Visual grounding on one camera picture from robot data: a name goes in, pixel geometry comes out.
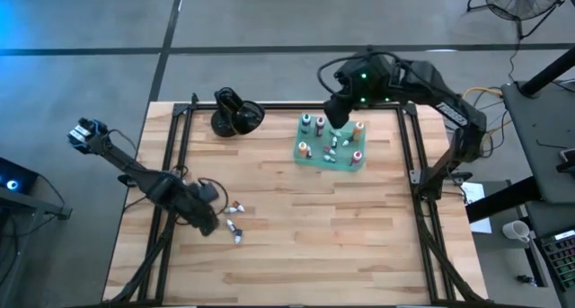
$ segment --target keyboard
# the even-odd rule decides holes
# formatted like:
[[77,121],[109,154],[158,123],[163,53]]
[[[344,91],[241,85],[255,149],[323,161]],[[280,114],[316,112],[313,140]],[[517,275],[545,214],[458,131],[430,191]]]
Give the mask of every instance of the keyboard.
[[549,271],[562,291],[575,289],[575,230],[543,238],[541,246]]

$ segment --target electric fan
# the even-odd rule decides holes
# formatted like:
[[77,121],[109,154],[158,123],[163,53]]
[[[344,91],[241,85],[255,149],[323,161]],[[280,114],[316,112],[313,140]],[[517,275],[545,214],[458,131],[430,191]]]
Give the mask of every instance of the electric fan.
[[[515,21],[520,40],[537,30],[539,25],[549,17],[555,8],[563,4],[562,0],[485,0],[485,5],[471,7],[471,1],[467,2],[467,12],[487,7],[500,18]],[[544,13],[546,15],[541,21],[527,35],[523,35],[521,21],[530,20]]]

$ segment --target green tray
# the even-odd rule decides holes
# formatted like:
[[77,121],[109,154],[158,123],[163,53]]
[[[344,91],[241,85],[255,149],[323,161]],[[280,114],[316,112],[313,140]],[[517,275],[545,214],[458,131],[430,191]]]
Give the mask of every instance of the green tray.
[[[312,165],[318,168],[324,169],[332,169],[337,171],[347,171],[347,172],[356,172],[359,170],[363,163],[366,160],[366,131],[367,127],[364,127],[363,132],[361,133],[361,138],[359,141],[351,142],[347,146],[341,146],[343,141],[348,139],[353,134],[353,128],[356,126],[355,121],[349,121],[346,123],[343,128],[338,129],[341,133],[341,137],[338,137],[338,146],[335,148],[336,155],[330,155],[332,158],[336,159],[336,163],[328,163],[323,159],[323,156],[326,155],[323,151],[323,148],[327,145],[332,145],[332,139],[334,135],[330,132],[332,126],[330,125],[329,120],[325,120],[325,125],[323,127],[323,134],[321,136],[315,135],[315,121],[317,120],[316,116],[311,116],[312,122],[310,124],[309,132],[306,134],[302,131],[301,125],[301,117],[300,120],[297,122],[297,135],[296,135],[296,144],[294,145],[294,159],[296,160],[297,164],[303,165]],[[297,146],[300,142],[306,142],[312,148],[312,157],[310,159],[303,158],[297,152]],[[354,152],[361,151],[363,156],[361,157],[361,161],[358,164],[350,165],[351,164],[351,156]]]

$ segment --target gray floor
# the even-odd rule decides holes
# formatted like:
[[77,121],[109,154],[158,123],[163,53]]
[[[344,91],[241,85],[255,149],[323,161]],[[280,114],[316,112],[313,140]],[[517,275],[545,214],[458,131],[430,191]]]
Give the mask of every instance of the gray floor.
[[[515,43],[512,23],[489,11],[465,13],[466,1],[183,0],[172,45]],[[161,47],[172,4],[173,0],[0,0],[0,48]],[[572,42],[574,12],[567,2],[525,43]],[[520,51],[515,78],[529,78],[562,52]],[[511,53],[399,54],[433,62],[447,84],[463,92],[475,85],[507,83]],[[338,56],[171,56],[159,100],[187,101],[192,92],[210,100],[223,86],[260,101],[325,100],[315,69]],[[101,299],[126,189],[104,160],[68,146],[66,132],[87,117],[138,139],[157,62],[158,56],[0,57],[0,156],[49,177],[74,209],[69,221],[51,223],[35,233],[14,306],[62,307]],[[495,97],[485,96],[479,104],[493,101]],[[501,105],[486,110],[490,119],[503,111]],[[512,125],[505,134],[505,145],[492,158],[462,170],[473,172],[477,180],[529,176]],[[515,275],[528,274],[526,261],[516,260],[521,253],[482,248],[478,252],[492,300],[558,306],[552,289],[534,290],[514,281]]]

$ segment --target wooden tabletop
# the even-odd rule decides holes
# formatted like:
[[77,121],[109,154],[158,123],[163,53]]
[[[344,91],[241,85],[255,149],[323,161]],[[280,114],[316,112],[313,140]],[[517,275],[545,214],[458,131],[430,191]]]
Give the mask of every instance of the wooden tabletop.
[[[148,168],[162,166],[172,108],[171,102],[150,105],[137,156]],[[447,149],[444,123],[430,108],[419,107],[418,112],[433,164]],[[229,216],[243,229],[243,240],[235,245],[225,223],[209,237],[190,226],[177,226],[164,304],[429,303],[395,112],[350,115],[367,126],[366,165],[358,172],[294,163],[301,113],[268,110],[255,131],[228,139],[211,131],[211,111],[194,113],[185,179],[218,180],[230,201],[243,204],[245,213]],[[410,139],[417,154],[411,131]],[[131,190],[127,203],[140,197],[140,191]],[[216,210],[221,206],[222,199],[214,203]],[[486,297],[462,199],[445,195],[438,211],[449,258],[473,290]],[[143,201],[124,214],[103,299],[116,295],[142,262],[152,212],[151,203]]]

